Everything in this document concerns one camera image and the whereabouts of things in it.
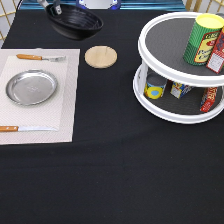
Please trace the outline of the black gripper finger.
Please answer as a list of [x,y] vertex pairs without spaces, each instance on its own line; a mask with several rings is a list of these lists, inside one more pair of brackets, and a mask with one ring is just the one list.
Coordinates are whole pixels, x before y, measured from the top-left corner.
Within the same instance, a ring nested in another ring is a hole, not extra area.
[[60,6],[60,0],[54,0],[53,1],[53,7],[54,7],[55,13],[57,15],[60,15],[62,13],[62,9],[61,9],[61,6]]

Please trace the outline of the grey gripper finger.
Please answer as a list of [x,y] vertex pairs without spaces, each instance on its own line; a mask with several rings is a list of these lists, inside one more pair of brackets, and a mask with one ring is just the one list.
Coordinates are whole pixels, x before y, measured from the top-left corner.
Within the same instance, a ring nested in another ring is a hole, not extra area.
[[37,0],[37,2],[45,9],[49,3],[46,0]]

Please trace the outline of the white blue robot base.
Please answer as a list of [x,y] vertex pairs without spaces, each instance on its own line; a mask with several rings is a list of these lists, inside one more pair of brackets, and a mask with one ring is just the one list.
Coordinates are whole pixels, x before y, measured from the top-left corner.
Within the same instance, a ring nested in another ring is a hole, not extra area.
[[119,9],[121,0],[76,0],[76,5],[86,9]]

